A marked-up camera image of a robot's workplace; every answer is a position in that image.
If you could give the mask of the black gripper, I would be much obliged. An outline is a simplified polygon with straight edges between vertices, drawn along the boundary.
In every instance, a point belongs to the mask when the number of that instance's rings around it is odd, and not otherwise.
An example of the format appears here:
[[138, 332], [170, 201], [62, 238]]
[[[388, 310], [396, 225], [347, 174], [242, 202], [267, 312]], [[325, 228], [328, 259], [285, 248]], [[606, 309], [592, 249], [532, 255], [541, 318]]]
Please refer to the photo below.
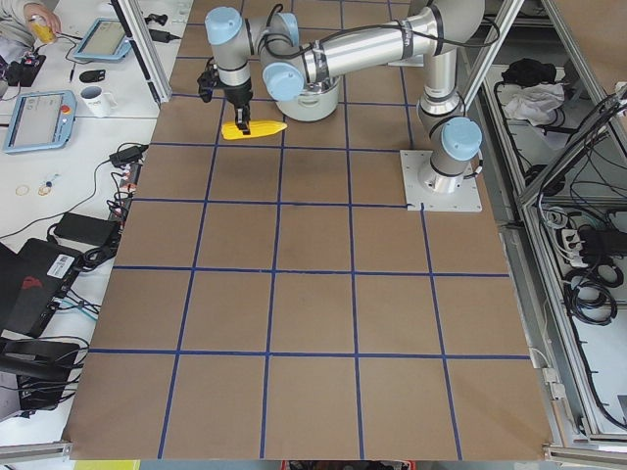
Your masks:
[[235, 124], [244, 135], [250, 135], [250, 102], [253, 99], [251, 82], [239, 85], [225, 85], [223, 93], [227, 101], [236, 109]]

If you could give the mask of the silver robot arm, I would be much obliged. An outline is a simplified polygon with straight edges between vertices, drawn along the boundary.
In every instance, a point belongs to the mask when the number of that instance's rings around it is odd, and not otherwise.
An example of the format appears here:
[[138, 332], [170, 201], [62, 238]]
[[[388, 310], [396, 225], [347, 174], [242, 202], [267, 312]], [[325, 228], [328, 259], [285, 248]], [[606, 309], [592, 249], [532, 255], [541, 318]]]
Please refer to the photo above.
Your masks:
[[234, 108], [236, 137], [250, 137], [252, 57], [261, 61], [270, 97], [286, 103], [311, 84], [420, 56], [426, 78], [417, 112], [433, 152], [420, 167], [418, 179], [428, 191], [450, 194], [463, 181], [481, 145], [478, 125], [461, 112], [457, 51], [468, 45], [481, 24], [485, 4], [414, 1], [410, 11], [404, 19], [343, 29], [303, 45], [296, 17], [280, 4], [257, 19], [245, 19], [231, 7], [214, 8], [205, 18], [213, 55], [197, 80], [199, 96], [209, 102], [214, 91], [221, 90]]

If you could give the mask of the person hand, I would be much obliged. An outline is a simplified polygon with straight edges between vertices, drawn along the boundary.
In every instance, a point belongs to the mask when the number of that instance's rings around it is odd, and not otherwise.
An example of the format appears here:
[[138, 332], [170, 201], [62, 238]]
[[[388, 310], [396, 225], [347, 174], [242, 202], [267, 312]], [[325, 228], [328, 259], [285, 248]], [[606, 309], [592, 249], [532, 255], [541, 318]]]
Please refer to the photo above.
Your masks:
[[59, 17], [43, 4], [27, 3], [24, 5], [24, 18], [29, 22], [33, 17], [43, 19], [55, 34], [62, 31]]

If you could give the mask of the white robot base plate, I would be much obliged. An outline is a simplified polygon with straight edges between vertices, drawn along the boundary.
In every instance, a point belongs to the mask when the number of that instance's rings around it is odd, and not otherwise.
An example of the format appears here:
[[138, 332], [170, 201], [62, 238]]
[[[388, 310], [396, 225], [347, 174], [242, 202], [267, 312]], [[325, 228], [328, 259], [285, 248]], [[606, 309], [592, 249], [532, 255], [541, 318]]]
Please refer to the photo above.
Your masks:
[[457, 176], [443, 176], [431, 166], [432, 151], [400, 152], [406, 206], [409, 211], [481, 212], [482, 204], [471, 162]]

